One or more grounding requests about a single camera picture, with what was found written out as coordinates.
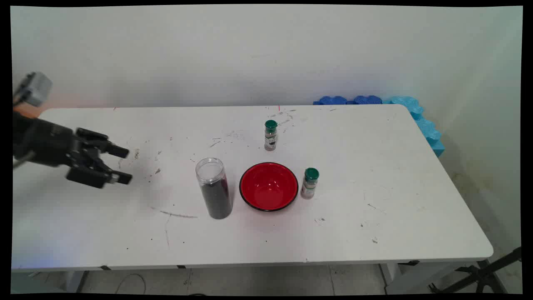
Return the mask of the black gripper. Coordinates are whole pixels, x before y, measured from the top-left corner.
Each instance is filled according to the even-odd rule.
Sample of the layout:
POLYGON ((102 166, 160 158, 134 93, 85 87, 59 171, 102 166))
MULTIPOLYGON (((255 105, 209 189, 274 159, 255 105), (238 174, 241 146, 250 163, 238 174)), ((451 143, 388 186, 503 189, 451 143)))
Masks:
POLYGON ((108 153, 122 159, 129 150, 115 145, 107 135, 84 128, 77 128, 76 135, 70 128, 26 117, 13 111, 13 167, 33 162, 39 165, 70 167, 65 178, 76 183, 102 189, 106 184, 128 185, 133 176, 113 170, 102 161, 100 154, 108 153))

